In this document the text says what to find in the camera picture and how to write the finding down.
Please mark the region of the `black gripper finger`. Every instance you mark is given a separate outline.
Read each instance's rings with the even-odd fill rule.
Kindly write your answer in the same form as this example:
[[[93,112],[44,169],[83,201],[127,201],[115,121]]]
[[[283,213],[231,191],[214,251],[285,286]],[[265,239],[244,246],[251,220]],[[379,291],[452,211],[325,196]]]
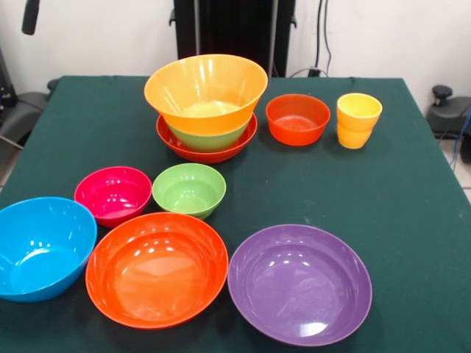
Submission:
[[[34,35],[38,21],[40,0],[27,0],[24,8],[24,17],[21,31],[25,35]]]

